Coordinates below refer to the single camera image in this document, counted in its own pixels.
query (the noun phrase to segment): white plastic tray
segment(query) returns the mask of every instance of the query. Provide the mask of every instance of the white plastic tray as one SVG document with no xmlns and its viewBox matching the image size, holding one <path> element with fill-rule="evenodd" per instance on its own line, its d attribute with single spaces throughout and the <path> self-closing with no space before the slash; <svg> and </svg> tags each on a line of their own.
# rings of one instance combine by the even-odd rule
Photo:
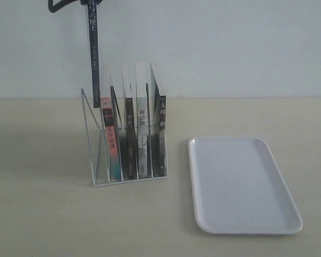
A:
<svg viewBox="0 0 321 257">
<path fill-rule="evenodd" d="M 188 148 L 201 229 L 218 234 L 301 231 L 300 213 L 263 140 L 199 137 Z"/>
</svg>

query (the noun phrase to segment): white tray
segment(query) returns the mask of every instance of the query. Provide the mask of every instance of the white tray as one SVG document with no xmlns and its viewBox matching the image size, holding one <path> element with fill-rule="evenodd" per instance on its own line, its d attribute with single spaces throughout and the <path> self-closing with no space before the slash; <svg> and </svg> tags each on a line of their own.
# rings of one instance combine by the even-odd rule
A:
<svg viewBox="0 0 321 257">
<path fill-rule="evenodd" d="M 294 234 L 302 219 L 268 145 L 258 138 L 189 141 L 196 223 L 208 233 Z"/>
</svg>

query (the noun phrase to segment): table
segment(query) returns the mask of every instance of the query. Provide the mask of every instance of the table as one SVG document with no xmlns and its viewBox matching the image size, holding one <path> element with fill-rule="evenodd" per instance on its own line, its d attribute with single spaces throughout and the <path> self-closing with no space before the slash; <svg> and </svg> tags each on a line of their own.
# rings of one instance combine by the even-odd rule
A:
<svg viewBox="0 0 321 257">
<path fill-rule="evenodd" d="M 321 98 L 170 99 L 169 178 L 93 188 L 80 100 L 0 100 L 0 256 L 321 256 Z M 187 142 L 259 137 L 303 218 L 293 236 L 196 225 Z"/>
</svg>

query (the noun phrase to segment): book stand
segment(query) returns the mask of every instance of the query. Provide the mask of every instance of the book stand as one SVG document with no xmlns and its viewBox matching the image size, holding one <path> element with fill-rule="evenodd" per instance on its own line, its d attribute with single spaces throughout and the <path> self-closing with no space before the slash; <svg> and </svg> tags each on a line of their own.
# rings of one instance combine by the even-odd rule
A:
<svg viewBox="0 0 321 257">
<path fill-rule="evenodd" d="M 105 127 L 104 127 L 103 118 L 102 118 L 102 109 L 97 108 L 96 110 L 98 110 L 98 112 L 96 113 L 93 112 L 93 109 L 91 108 L 89 101 L 86 97 L 86 93 L 83 89 L 81 89 L 81 98 L 82 98 L 82 108 L 83 108 L 83 115 L 85 119 L 85 127 L 86 127 L 87 141 L 88 141 L 88 153 L 89 153 L 89 163 L 90 163 L 90 169 L 91 169 L 91 178 L 93 180 L 94 187 L 125 184 L 125 183 L 131 183 L 131 182 L 140 182 L 140 181 L 147 181 L 147 180 L 161 179 L 161 178 L 168 177 L 167 150 L 166 150 L 166 144 L 165 144 L 165 167 L 164 167 L 165 175 L 164 176 L 161 176 L 161 177 L 154 176 L 154 166 L 152 164 L 152 158 L 150 158 L 150 163 L 151 163 L 150 177 L 139 179 L 139 175 L 137 172 L 137 179 L 124 180 L 123 172 L 121 169 L 121 181 L 118 181 L 118 182 L 111 181 L 110 172 L 109 172 L 109 166 L 110 166 L 109 157 L 106 154 L 106 137 L 104 134 Z"/>
</svg>

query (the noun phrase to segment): white wall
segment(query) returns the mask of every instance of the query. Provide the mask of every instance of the white wall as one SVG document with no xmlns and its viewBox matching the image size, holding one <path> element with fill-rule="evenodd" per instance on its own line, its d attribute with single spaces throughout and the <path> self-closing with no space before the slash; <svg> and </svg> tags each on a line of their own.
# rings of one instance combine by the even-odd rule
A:
<svg viewBox="0 0 321 257">
<path fill-rule="evenodd" d="M 321 96 L 321 0 L 103 0 L 101 61 L 157 61 L 170 97 Z M 91 92 L 86 8 L 0 0 L 0 97 Z"/>
</svg>

